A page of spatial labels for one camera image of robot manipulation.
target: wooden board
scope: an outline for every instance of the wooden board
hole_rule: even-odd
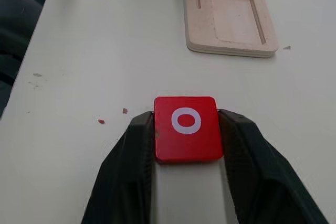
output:
[[[192,51],[266,58],[278,49],[265,0],[184,0],[184,16]]]

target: white table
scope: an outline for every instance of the white table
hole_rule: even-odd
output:
[[[256,59],[189,51],[182,0],[46,0],[0,123],[0,222],[80,223],[101,162],[134,116],[159,95],[210,95],[257,123],[336,223],[336,6],[267,3],[280,49]],[[221,223],[217,164],[203,179],[186,171],[159,169],[170,187],[157,192],[157,222]],[[201,203],[176,195],[196,189],[202,215]]]

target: red block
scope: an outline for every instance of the red block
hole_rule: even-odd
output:
[[[223,156],[213,98],[158,97],[154,117],[155,155],[160,162],[209,162]]]

